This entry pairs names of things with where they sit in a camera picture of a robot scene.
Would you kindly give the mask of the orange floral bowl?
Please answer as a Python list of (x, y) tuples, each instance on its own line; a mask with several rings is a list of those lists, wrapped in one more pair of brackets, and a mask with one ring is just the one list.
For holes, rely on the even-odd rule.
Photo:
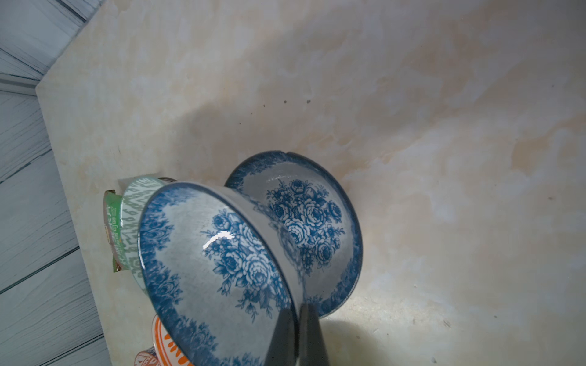
[(163, 366), (192, 366), (192, 363), (183, 355), (171, 335), (167, 332), (158, 316), (152, 324), (154, 348), (160, 364)]

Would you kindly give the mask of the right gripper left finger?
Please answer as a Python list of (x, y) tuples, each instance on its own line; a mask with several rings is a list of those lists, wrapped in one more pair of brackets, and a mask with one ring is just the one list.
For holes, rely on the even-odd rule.
[(294, 366), (296, 342), (295, 313), (291, 309), (283, 309), (279, 313), (264, 365)]

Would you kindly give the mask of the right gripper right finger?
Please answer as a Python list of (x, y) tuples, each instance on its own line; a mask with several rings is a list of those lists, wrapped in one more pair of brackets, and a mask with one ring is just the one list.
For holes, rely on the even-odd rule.
[(303, 304), (300, 312), (298, 364), (300, 366), (329, 366), (319, 316), (310, 304)]

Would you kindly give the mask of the red patterned bowl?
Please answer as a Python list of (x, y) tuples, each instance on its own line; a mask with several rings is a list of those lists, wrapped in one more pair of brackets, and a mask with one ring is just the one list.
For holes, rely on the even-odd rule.
[(134, 366), (161, 366), (154, 347), (138, 352), (134, 359)]

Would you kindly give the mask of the blue floral bowl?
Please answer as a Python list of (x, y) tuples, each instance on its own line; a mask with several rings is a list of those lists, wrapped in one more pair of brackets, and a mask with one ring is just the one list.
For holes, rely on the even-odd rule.
[(290, 232), (305, 275), (305, 302), (325, 318), (354, 291), (363, 266), (356, 212), (339, 182), (294, 152), (268, 151), (243, 161), (226, 187), (268, 207)]
[(305, 295), (298, 247), (266, 204), (170, 183), (146, 203), (138, 239), (150, 300), (192, 364), (264, 364), (279, 314)]

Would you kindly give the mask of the green patterned bowl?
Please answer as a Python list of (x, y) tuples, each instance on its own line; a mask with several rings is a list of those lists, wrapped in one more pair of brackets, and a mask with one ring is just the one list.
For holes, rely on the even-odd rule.
[(147, 294), (138, 253), (140, 218), (146, 203), (161, 187), (174, 182), (172, 178), (140, 177), (126, 188), (121, 200), (121, 244), (125, 265), (130, 270), (138, 287)]

